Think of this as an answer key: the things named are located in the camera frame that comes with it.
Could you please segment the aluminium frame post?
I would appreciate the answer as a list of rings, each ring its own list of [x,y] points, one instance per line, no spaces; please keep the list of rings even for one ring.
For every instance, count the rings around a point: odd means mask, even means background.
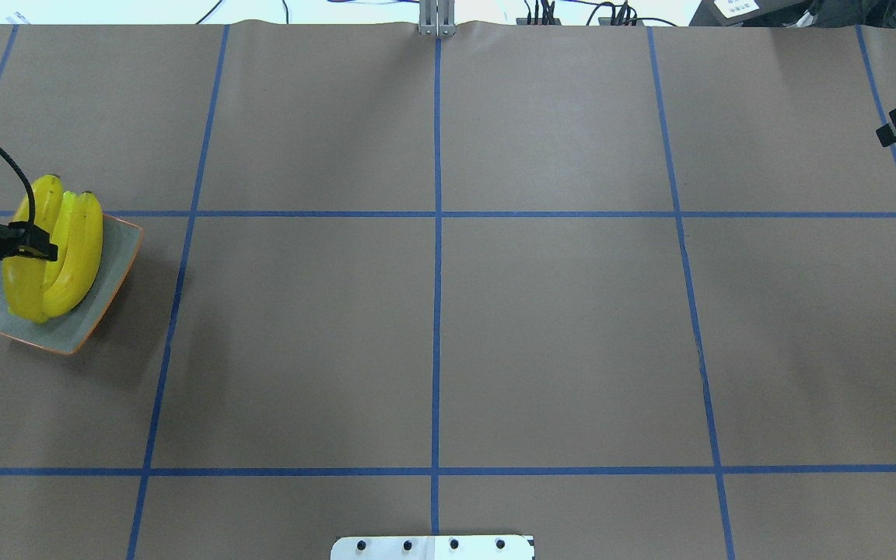
[[[417,32],[420,36],[444,39],[457,32],[454,0],[419,0]]]

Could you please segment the grey square plate orange rim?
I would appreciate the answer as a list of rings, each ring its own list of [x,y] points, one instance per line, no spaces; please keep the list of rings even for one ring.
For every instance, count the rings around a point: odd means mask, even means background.
[[[89,339],[120,291],[138,257],[142,238],[142,227],[106,214],[102,262],[93,287],[78,307],[43,324],[29,322],[8,311],[0,266],[0,335],[54,354],[75,354]]]

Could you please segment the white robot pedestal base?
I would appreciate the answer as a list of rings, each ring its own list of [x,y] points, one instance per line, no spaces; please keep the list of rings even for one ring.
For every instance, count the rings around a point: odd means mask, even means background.
[[[341,537],[331,559],[534,559],[534,538],[519,534]]]

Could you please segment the yellow banana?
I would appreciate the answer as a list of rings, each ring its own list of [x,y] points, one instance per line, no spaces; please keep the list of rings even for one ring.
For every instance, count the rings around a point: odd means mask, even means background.
[[[58,175],[43,175],[32,183],[32,191],[36,207],[34,224],[44,233],[40,238],[50,244],[63,203],[63,182]],[[20,255],[4,259],[2,289],[11,314],[35,324],[47,321],[43,305],[46,265],[46,260]]]
[[[84,202],[84,230],[75,238],[68,261],[53,287],[43,292],[44,312],[54,319],[72,311],[89,293],[102,262],[103,210],[90,191],[79,194]]]
[[[84,230],[84,202],[82,196],[74,191],[66,191],[61,199],[61,207],[57,221],[54,223],[51,241],[57,245],[57,259],[47,262],[45,275],[40,290],[46,292],[57,282],[63,272],[65,263],[72,248],[77,245],[75,238]]]

